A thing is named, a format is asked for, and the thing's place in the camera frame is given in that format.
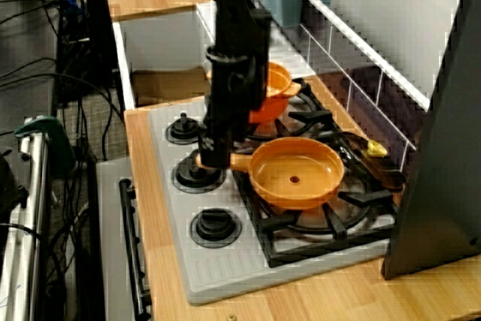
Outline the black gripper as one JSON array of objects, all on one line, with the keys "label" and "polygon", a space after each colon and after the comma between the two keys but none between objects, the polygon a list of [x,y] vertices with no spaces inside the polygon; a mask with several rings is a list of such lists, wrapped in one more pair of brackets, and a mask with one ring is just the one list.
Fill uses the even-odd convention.
[{"label": "black gripper", "polygon": [[252,111],[266,96],[268,51],[224,54],[214,46],[206,50],[212,65],[210,103],[198,131],[201,164],[208,168],[230,168],[231,136],[245,137]]}]

